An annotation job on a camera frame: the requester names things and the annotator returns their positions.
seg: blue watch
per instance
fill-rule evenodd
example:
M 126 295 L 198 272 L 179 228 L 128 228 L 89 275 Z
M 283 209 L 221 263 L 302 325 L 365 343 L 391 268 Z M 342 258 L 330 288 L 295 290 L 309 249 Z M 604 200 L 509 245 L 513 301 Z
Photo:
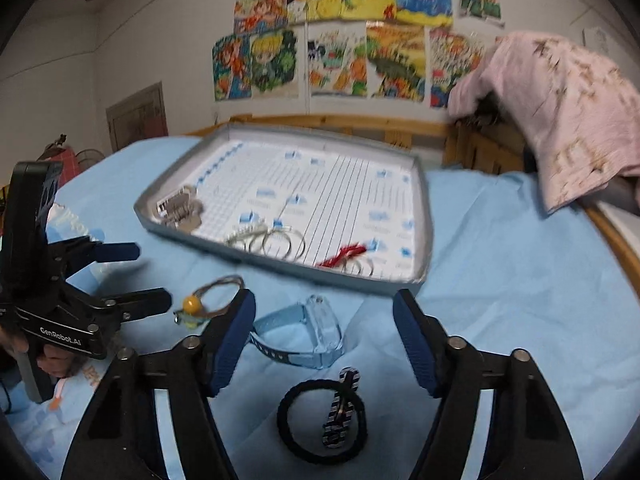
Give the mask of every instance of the blue watch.
M 264 341 L 265 332 L 297 323 L 305 325 L 313 351 L 277 349 Z M 344 352 L 338 319 L 326 298 L 316 295 L 309 296 L 306 303 L 295 303 L 255 320 L 249 341 L 276 362 L 316 370 L 328 368 Z

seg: white tray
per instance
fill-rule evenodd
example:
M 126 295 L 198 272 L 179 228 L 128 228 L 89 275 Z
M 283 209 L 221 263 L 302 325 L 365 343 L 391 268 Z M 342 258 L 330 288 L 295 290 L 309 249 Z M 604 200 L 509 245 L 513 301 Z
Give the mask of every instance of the white tray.
M 184 185 L 197 189 L 202 225 L 190 234 L 162 225 L 158 203 Z M 306 128 L 228 124 L 171 165 L 136 201 L 142 225 L 234 260 L 375 294 L 416 292 L 431 258 L 428 188 L 418 157 L 381 142 Z M 261 221 L 304 236 L 273 236 L 254 252 L 225 243 Z M 340 248 L 369 250 L 346 269 L 316 265 Z

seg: paper grid sheet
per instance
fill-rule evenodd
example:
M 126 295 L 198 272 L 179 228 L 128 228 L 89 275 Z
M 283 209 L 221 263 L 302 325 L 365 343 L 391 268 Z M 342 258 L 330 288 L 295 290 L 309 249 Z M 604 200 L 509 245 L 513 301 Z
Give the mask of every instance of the paper grid sheet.
M 204 204 L 193 235 L 224 242 L 252 222 L 290 227 L 288 261 L 314 266 L 355 243 L 367 246 L 362 275 L 384 280 L 414 278 L 414 204 L 408 170 L 362 158 L 277 144 L 230 141 L 200 165 L 185 184 Z M 282 258 L 285 237 L 265 243 L 267 256 Z M 252 251 L 261 251 L 257 243 Z M 358 266 L 348 266 L 357 274 Z

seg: blue gripper pad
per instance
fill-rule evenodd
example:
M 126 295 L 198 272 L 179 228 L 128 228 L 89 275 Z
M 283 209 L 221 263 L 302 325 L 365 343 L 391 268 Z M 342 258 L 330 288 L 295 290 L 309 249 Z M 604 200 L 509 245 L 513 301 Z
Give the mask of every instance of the blue gripper pad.
M 215 397 L 231 381 L 254 320 L 255 296 L 248 290 L 213 360 L 213 375 L 209 383 L 211 397 Z
M 135 243 L 98 244 L 94 247 L 95 261 L 132 262 L 140 257 L 140 247 Z
M 402 339 L 404 351 L 411 363 L 411 368 L 414 369 L 414 376 L 418 384 L 434 397 L 438 386 L 435 375 L 435 358 L 416 319 L 417 316 L 423 316 L 424 314 L 420 312 L 415 301 L 413 301 L 414 308 L 407 304 L 404 298 L 405 294 L 409 294 L 409 292 L 401 290 L 394 296 L 394 321 Z

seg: screw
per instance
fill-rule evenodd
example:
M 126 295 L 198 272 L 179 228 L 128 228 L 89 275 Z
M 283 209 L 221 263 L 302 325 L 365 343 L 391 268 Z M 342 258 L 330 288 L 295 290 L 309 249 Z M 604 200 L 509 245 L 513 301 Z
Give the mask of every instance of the screw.
M 523 350 L 522 348 L 518 348 L 517 350 L 514 350 L 513 356 L 518 361 L 522 361 L 523 363 L 526 363 L 531 359 L 531 355 L 529 355 L 529 352 L 527 352 L 526 350 Z
M 126 361 L 127 359 L 131 359 L 133 357 L 133 350 L 127 347 L 121 348 L 120 350 L 118 350 L 117 357 L 120 361 Z
M 456 350 L 462 350 L 466 346 L 466 341 L 459 335 L 455 335 L 449 338 L 449 346 Z
M 200 338 L 196 335 L 190 335 L 182 342 L 182 346 L 188 349 L 197 348 L 200 345 Z

